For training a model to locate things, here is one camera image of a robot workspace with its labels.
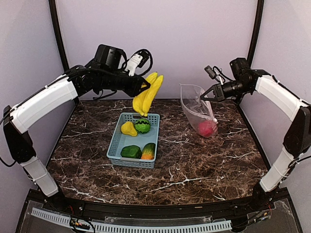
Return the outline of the green toy bell pepper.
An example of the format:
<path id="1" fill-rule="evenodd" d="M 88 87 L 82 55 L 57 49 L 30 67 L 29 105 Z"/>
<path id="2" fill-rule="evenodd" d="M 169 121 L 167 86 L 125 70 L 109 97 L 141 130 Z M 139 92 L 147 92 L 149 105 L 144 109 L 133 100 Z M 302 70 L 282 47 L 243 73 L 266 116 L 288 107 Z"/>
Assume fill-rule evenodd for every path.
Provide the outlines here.
<path id="1" fill-rule="evenodd" d="M 139 146 L 130 145 L 122 148 L 121 150 L 121 157 L 124 158 L 133 158 L 133 159 L 140 159 L 142 156 L 142 151 Z"/>

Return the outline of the yellow toy banana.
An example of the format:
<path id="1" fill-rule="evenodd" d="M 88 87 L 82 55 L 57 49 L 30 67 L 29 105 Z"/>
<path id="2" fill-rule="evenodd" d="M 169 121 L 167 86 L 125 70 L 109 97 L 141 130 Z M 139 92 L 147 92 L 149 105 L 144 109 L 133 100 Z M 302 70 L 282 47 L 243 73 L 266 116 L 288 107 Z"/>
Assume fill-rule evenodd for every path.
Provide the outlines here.
<path id="1" fill-rule="evenodd" d="M 157 79 L 158 73 L 154 72 L 150 74 L 145 80 L 151 85 L 147 90 L 140 93 L 138 96 L 133 98 L 132 106 L 135 112 L 139 113 L 142 117 L 145 116 L 145 113 L 142 110 L 144 99 L 148 93 L 148 91 L 151 89 L 153 83 Z"/>
<path id="2" fill-rule="evenodd" d="M 164 76 L 160 75 L 156 78 L 156 80 L 151 84 L 151 87 L 148 89 L 141 107 L 141 113 L 140 115 L 143 117 L 147 117 L 149 110 L 151 108 L 152 102 L 154 98 L 156 97 L 160 87 L 162 86 L 164 80 Z"/>

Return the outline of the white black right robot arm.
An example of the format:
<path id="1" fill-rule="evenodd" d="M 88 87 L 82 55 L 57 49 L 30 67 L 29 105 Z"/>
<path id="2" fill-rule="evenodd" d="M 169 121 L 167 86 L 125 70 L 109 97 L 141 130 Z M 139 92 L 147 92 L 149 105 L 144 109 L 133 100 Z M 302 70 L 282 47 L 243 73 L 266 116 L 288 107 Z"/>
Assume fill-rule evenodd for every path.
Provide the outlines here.
<path id="1" fill-rule="evenodd" d="M 192 115 L 215 121 L 210 104 L 212 101 L 221 102 L 229 97 L 256 91 L 282 110 L 291 125 L 279 157 L 259 183 L 260 189 L 268 193 L 288 178 L 296 163 L 301 161 L 301 155 L 311 146 L 311 106 L 264 70 L 242 68 L 233 71 L 233 75 L 233 80 L 220 81 L 207 91 L 198 86 L 193 94 L 181 96 L 182 107 Z"/>

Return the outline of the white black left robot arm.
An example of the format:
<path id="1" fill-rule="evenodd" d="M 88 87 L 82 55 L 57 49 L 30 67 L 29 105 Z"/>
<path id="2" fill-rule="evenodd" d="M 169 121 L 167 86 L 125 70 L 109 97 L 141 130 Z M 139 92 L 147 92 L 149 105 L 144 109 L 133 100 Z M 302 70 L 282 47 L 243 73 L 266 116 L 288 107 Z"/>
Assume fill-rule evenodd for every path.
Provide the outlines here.
<path id="1" fill-rule="evenodd" d="M 49 203 L 57 211 L 65 211 L 69 202 L 59 194 L 56 181 L 37 157 L 28 130 L 57 107 L 91 90 L 123 91 L 130 97 L 136 97 L 150 86 L 141 75 L 131 76 L 121 71 L 109 72 L 99 68 L 75 66 L 26 100 L 4 109 L 0 122 L 3 124 L 4 136 L 13 160 L 31 176 L 43 194 L 50 197 Z"/>

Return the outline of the green toy watermelon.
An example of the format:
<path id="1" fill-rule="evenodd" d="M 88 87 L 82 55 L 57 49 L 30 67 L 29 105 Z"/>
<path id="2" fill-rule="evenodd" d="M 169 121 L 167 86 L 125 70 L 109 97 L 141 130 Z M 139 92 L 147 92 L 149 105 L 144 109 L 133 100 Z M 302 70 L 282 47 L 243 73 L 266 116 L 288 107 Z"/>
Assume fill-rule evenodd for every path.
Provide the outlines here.
<path id="1" fill-rule="evenodd" d="M 146 134 L 150 131 L 151 129 L 151 124 L 148 119 L 141 118 L 137 120 L 134 124 L 136 131 L 139 134 Z"/>

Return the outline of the yellow toy lemon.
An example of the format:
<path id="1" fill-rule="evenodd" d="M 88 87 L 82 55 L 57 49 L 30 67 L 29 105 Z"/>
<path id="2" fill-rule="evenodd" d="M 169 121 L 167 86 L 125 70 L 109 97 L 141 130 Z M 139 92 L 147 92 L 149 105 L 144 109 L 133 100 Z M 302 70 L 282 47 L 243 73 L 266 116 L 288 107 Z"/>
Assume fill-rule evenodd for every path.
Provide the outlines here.
<path id="1" fill-rule="evenodd" d="M 124 124 L 122 124 L 121 132 L 124 135 L 129 135 L 129 136 L 133 136 L 133 137 L 138 135 L 138 132 L 135 129 L 134 123 L 131 121 L 127 121 Z"/>

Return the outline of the clear zip top bag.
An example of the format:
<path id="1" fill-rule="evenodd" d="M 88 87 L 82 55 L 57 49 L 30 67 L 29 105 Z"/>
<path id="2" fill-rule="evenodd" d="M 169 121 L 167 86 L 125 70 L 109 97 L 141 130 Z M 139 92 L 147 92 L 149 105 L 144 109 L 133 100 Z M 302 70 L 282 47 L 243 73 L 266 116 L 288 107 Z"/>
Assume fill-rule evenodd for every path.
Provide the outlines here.
<path id="1" fill-rule="evenodd" d="M 186 115 L 190 125 L 198 134 L 199 123 L 209 120 L 218 124 L 218 121 L 213 114 L 210 102 L 200 99 L 200 96 L 203 93 L 204 89 L 198 85 L 180 83 L 180 102 L 183 112 Z"/>

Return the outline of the green orange toy mango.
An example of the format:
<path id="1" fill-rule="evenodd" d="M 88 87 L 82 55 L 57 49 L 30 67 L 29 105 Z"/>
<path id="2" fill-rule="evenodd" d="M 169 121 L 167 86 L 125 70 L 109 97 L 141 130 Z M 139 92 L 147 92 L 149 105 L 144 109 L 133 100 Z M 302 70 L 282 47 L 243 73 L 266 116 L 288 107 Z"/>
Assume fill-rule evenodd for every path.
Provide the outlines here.
<path id="1" fill-rule="evenodd" d="M 156 149 L 155 143 L 146 144 L 142 150 L 141 159 L 153 160 L 155 157 L 155 149 Z"/>

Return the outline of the red toy apple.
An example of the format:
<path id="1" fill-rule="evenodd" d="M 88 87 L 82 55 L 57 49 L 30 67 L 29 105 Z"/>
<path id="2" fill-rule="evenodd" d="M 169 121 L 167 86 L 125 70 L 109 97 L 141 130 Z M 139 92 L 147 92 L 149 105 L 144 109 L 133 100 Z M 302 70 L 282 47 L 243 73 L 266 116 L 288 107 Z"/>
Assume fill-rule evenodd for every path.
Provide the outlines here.
<path id="1" fill-rule="evenodd" d="M 201 122 L 198 125 L 198 132 L 203 137 L 210 137 L 217 132 L 217 124 L 209 120 Z"/>

